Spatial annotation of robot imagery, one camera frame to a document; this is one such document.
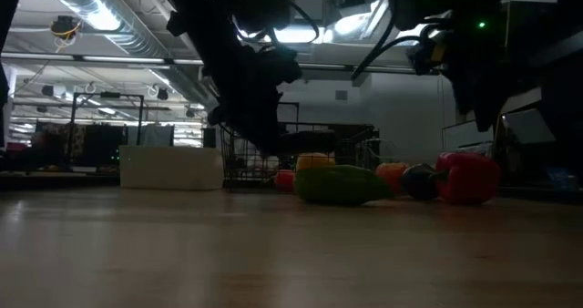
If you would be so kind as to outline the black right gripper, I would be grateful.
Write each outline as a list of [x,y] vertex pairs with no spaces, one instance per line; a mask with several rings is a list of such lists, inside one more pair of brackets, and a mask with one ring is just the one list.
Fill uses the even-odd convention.
[[[445,76],[451,83],[457,111],[466,115],[473,109],[470,83],[500,53],[506,15],[499,11],[470,14],[451,11],[447,16],[426,18],[424,23],[420,40],[407,50],[407,60],[419,76],[435,69]],[[497,79],[479,80],[474,92],[479,132],[490,129],[499,109]]]

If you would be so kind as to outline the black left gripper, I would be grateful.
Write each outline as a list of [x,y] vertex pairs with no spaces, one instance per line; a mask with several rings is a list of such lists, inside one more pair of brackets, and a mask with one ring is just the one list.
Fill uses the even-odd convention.
[[217,91],[212,117],[228,117],[227,124],[265,155],[281,146],[277,86],[301,77],[297,52],[286,46],[259,49],[242,43],[202,46],[202,73]]

